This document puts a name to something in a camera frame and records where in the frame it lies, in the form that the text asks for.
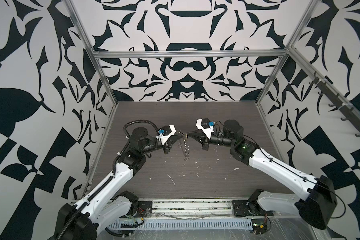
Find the metal disc with key rings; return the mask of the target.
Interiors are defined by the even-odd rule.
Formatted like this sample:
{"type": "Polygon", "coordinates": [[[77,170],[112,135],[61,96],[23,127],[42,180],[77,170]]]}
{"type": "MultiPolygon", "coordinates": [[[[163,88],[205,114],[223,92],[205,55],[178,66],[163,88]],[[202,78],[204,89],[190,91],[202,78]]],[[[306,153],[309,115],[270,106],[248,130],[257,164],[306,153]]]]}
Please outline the metal disc with key rings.
{"type": "Polygon", "coordinates": [[[188,145],[188,136],[186,133],[182,133],[182,139],[180,142],[180,146],[184,155],[184,161],[187,161],[190,157],[190,150],[188,145]]]}

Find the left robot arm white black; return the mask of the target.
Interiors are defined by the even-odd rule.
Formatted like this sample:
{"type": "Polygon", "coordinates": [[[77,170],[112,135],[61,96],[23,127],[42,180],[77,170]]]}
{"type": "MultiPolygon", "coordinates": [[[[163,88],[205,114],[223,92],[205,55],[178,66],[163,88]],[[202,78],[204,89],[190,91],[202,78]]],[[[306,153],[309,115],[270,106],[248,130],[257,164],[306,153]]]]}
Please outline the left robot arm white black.
{"type": "Polygon", "coordinates": [[[137,174],[151,152],[163,150],[167,154],[183,137],[173,125],[156,130],[154,137],[149,136],[146,128],[136,128],[117,154],[111,172],[74,205],[61,207],[51,239],[95,240],[120,217],[134,215],[139,198],[128,191],[119,196],[116,193],[137,174]]]}

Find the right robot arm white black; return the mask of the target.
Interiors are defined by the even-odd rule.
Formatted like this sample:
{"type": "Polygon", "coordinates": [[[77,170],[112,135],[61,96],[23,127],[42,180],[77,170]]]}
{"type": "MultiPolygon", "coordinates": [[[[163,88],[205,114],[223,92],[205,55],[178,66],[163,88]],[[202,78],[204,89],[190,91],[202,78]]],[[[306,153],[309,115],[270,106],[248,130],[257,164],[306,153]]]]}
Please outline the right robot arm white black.
{"type": "Polygon", "coordinates": [[[187,135],[206,151],[210,145],[228,147],[234,159],[267,174],[292,191],[291,194],[254,193],[255,203],[261,209],[298,215],[316,229],[327,228],[338,205],[331,179],[306,174],[270,155],[244,134],[244,128],[236,120],[225,121],[220,131],[216,131],[215,125],[209,119],[199,119],[197,130],[187,135]]]}

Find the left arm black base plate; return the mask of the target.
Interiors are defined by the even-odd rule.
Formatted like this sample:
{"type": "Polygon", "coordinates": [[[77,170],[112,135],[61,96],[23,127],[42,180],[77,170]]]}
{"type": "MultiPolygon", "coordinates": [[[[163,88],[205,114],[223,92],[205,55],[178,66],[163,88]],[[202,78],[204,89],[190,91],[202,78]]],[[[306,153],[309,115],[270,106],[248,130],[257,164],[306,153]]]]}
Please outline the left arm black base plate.
{"type": "Polygon", "coordinates": [[[124,217],[144,218],[152,214],[153,202],[152,201],[138,201],[133,203],[129,212],[124,217]]]}

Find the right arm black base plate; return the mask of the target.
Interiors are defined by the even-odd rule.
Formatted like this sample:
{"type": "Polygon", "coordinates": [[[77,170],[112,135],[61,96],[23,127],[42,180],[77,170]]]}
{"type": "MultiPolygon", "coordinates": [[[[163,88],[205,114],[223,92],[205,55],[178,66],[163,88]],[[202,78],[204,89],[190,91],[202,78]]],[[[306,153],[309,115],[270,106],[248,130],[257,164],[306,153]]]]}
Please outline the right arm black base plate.
{"type": "Polygon", "coordinates": [[[233,214],[237,218],[255,217],[255,216],[273,216],[273,211],[265,211],[255,201],[233,200],[233,214]]]}

